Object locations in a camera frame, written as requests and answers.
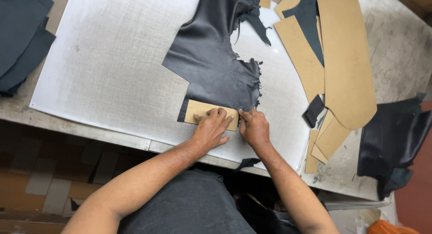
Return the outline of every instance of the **metal table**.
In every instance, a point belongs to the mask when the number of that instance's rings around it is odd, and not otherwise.
[[[47,30],[55,34],[68,0],[53,0]],[[432,68],[432,28],[397,0],[359,0],[366,25],[377,102],[393,102],[424,92]],[[29,108],[42,62],[12,98],[0,98],[0,119],[87,137],[127,147],[164,152],[172,146],[150,139],[68,121]],[[377,200],[376,181],[353,178],[357,169],[361,130],[353,131],[327,165],[316,174],[299,174],[312,187],[354,197]],[[199,160],[211,165],[236,168],[239,163],[206,155]],[[255,167],[244,171],[269,176]]]

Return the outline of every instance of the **left hand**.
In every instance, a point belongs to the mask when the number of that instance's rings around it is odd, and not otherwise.
[[[191,140],[204,147],[206,153],[221,144],[227,143],[229,136],[222,137],[234,115],[226,117],[227,112],[223,108],[213,108],[207,112],[210,118],[199,116],[195,113],[193,116],[198,121],[198,126],[193,132]]]

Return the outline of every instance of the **orange plastic bag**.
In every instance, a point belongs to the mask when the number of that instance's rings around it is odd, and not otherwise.
[[[368,234],[420,234],[404,226],[394,226],[385,220],[378,220],[368,228]]]

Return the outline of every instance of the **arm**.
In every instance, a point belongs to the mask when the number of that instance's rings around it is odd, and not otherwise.
[[[222,108],[207,113],[210,118],[195,114],[199,124],[189,140],[122,173],[90,195],[62,233],[117,233],[123,217],[141,208],[209,150],[225,144],[230,137],[222,135],[234,116],[225,119]]]
[[[305,234],[339,233],[330,215],[311,189],[278,154],[270,142],[264,114],[240,110],[240,134],[266,166],[280,198],[298,228]]]

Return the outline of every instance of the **gray t-shirt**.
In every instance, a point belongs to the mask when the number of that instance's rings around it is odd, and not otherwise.
[[[236,209],[222,176],[187,170],[124,218],[120,234],[256,233]]]

